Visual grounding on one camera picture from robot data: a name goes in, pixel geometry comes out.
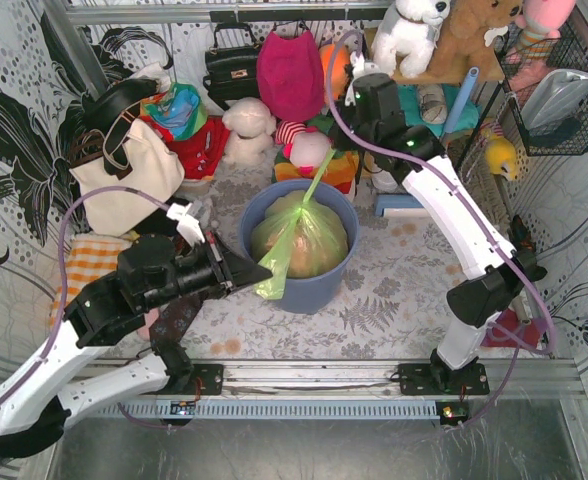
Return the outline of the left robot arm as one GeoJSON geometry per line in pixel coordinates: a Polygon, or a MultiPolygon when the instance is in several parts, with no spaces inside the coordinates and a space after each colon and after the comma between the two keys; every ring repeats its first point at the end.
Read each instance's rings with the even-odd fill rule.
{"type": "Polygon", "coordinates": [[[119,253],[117,267],[65,307],[57,332],[24,363],[32,375],[0,385],[0,458],[26,458],[89,414],[130,397],[194,387],[179,339],[158,338],[147,356],[89,380],[75,375],[130,333],[150,311],[187,297],[197,307],[270,279],[269,269],[231,251],[213,232],[185,254],[146,235],[119,253]]]}

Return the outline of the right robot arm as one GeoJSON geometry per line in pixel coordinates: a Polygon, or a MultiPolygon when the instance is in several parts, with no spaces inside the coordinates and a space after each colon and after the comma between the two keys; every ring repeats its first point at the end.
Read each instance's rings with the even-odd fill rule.
{"type": "Polygon", "coordinates": [[[486,395],[478,349],[493,322],[543,274],[534,254],[517,249],[489,222],[461,184],[438,138],[406,125],[396,83],[384,73],[359,74],[336,115],[339,140],[372,154],[429,213],[453,248],[465,281],[450,289],[454,315],[428,363],[398,370],[405,395],[486,395]]]}

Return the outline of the green plastic trash bag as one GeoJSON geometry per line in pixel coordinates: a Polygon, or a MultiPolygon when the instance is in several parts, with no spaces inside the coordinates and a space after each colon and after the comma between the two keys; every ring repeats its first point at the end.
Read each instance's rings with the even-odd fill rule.
{"type": "Polygon", "coordinates": [[[334,155],[335,150],[329,149],[309,187],[277,198],[252,231],[252,256],[272,273],[254,287],[265,300],[282,299],[287,279],[320,276],[347,257],[343,222],[333,209],[314,199],[334,155]]]}

